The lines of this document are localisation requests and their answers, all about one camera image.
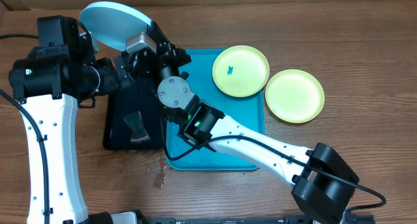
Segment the yellow-green plate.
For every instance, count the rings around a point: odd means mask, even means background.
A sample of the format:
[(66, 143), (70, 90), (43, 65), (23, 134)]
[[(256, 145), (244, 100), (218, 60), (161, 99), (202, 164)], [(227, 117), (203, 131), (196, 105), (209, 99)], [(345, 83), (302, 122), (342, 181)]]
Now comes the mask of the yellow-green plate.
[(287, 69), (275, 74), (265, 89), (266, 103), (279, 119), (303, 124), (323, 109), (325, 95), (320, 82), (303, 70)]
[(270, 67), (266, 57), (251, 46), (232, 46), (217, 56), (212, 78), (223, 93), (237, 98), (258, 93), (267, 83)]

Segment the light blue plate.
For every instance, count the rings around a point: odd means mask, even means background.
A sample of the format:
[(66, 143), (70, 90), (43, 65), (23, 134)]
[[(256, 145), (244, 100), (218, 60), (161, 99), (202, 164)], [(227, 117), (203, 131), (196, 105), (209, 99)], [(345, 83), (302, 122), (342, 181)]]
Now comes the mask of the light blue plate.
[(152, 20), (142, 12), (111, 1), (98, 1), (85, 7), (79, 20), (99, 42), (124, 51), (126, 41), (146, 32)]

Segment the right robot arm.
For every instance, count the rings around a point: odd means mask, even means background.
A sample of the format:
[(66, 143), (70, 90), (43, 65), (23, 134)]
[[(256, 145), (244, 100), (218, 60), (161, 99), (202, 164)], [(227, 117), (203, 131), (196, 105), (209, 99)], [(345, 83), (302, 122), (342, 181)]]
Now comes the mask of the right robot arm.
[(359, 177), (330, 146), (290, 145), (238, 123), (192, 92), (179, 67), (191, 57), (172, 44), (156, 22), (141, 21), (116, 32), (117, 65), (128, 76), (154, 79), (161, 114), (179, 125), (192, 150), (206, 147), (246, 160), (282, 179), (299, 209), (318, 223), (342, 223)]

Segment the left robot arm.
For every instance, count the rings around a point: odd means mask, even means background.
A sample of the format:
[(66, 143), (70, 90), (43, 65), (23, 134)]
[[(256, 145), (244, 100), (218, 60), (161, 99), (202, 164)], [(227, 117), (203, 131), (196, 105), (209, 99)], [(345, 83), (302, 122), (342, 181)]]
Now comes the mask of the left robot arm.
[(76, 116), (80, 103), (113, 92), (118, 75), (96, 59), (85, 26), (65, 16), (37, 20), (39, 45), (8, 75), (22, 114), (29, 152), (28, 223), (88, 223), (78, 176)]

